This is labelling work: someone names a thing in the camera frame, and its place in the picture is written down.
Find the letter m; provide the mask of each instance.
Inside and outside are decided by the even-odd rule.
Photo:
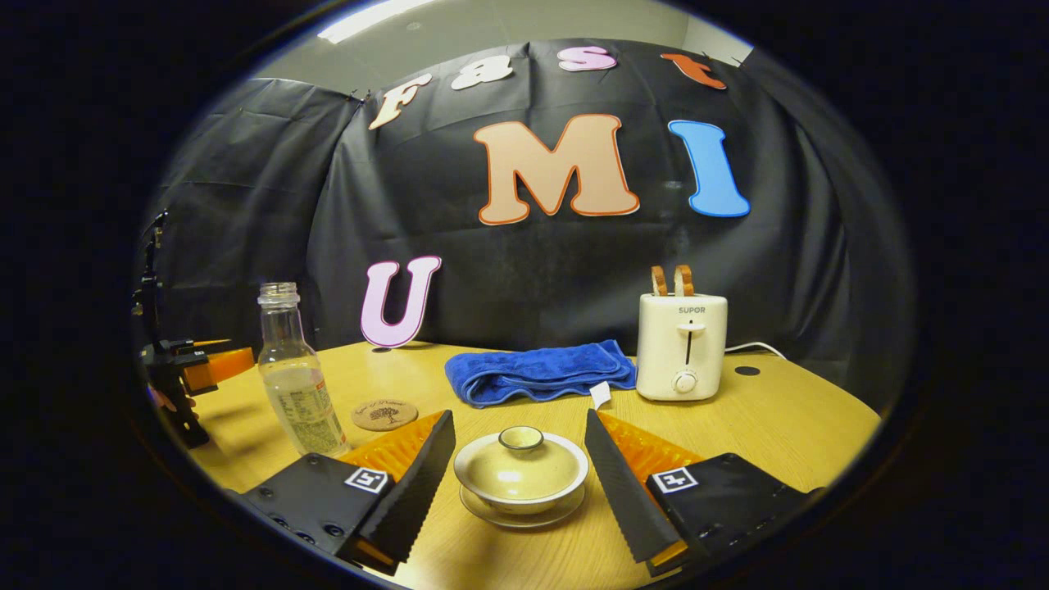
[[[611,114],[573,117],[553,150],[515,121],[477,129],[473,139],[488,149],[488,205],[477,214],[480,222],[498,226],[528,217],[529,205],[517,195],[517,178],[543,213],[557,213],[573,173],[579,192],[570,206],[576,213],[626,215],[637,211],[640,202],[626,188],[616,146],[619,127],[619,119]]]

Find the towel tag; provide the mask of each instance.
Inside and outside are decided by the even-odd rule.
[[[591,396],[594,398],[594,409],[601,407],[601,404],[612,399],[612,389],[608,388],[607,381],[601,381],[591,387]]]

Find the blue towel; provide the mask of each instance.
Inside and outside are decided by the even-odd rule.
[[[633,389],[638,370],[615,340],[605,340],[524,353],[465,353],[448,359],[445,375],[459,399],[484,407],[520,395],[535,401],[586,396],[601,381]]]

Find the decorative letter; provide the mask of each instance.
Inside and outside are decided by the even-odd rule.
[[[608,69],[616,65],[616,59],[602,47],[569,47],[558,51],[557,59],[564,60],[557,65],[569,71]]]
[[[473,62],[459,70],[459,76],[452,80],[452,90],[462,90],[470,86],[476,86],[481,82],[494,82],[501,80],[511,73],[514,68],[510,67],[510,56],[492,56]]]
[[[423,312],[426,311],[430,277],[441,268],[441,258],[422,256],[408,262],[408,272],[411,274],[408,303],[401,321],[390,325],[383,319],[383,308],[390,279],[399,268],[397,262],[377,262],[368,268],[368,290],[364,293],[364,307],[361,309],[361,332],[368,342],[377,346],[394,349],[419,334],[419,329],[423,325]]]
[[[725,88],[727,88],[727,86],[725,86],[725,83],[722,82],[721,80],[714,80],[713,78],[707,76],[707,72],[710,71],[710,68],[708,66],[705,66],[701,63],[695,63],[686,56],[682,56],[681,54],[663,54],[660,57],[663,58],[664,60],[672,61],[673,64],[678,66],[678,69],[680,69],[682,73],[699,82],[700,84],[703,84],[705,86],[710,86],[711,88],[716,88],[719,90],[724,90]]]
[[[548,215],[557,213],[572,174],[579,192],[572,210],[580,215],[626,215],[638,210],[638,195],[626,188],[616,145],[619,119],[579,114],[569,120],[553,151],[522,123],[496,123],[477,129],[473,139],[488,148],[488,205],[477,216],[498,226],[528,217],[529,206],[517,196],[523,181]]]
[[[732,180],[732,169],[722,145],[725,131],[695,121],[671,121],[667,127],[685,140],[688,157],[692,161],[695,194],[688,197],[688,206],[711,217],[741,217],[750,213],[750,203],[740,194]]]
[[[379,109],[376,120],[371,122],[371,125],[368,125],[368,129],[378,129],[397,119],[401,114],[401,110],[397,108],[398,105],[410,103],[411,99],[415,98],[419,87],[429,84],[430,80],[433,80],[433,76],[424,73],[414,80],[405,82],[397,88],[390,88],[388,92],[383,94],[383,106]]]

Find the table surface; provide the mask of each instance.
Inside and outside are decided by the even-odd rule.
[[[365,401],[390,398],[414,404],[421,417],[451,409],[456,452],[516,424],[560,435],[585,450],[590,397],[472,408],[455,397],[444,373],[449,358],[466,352],[479,351],[423,342],[386,352],[367,342],[321,351],[328,392],[349,442],[359,446],[383,434],[356,426],[350,412]],[[745,365],[761,373],[735,373]],[[190,452],[218,485],[244,492],[299,458],[258,371],[223,381],[217,392],[196,400],[200,424],[212,440]],[[635,391],[614,389],[601,412],[702,457],[735,452],[800,491],[837,478],[879,422],[847,392],[766,353],[726,355],[721,387],[708,400],[654,402]],[[506,529],[467,511],[449,461],[408,562],[395,576],[372,573],[409,588],[473,590],[636,588],[651,582],[645,565],[634,563],[593,467],[583,485],[585,501],[560,523]]]

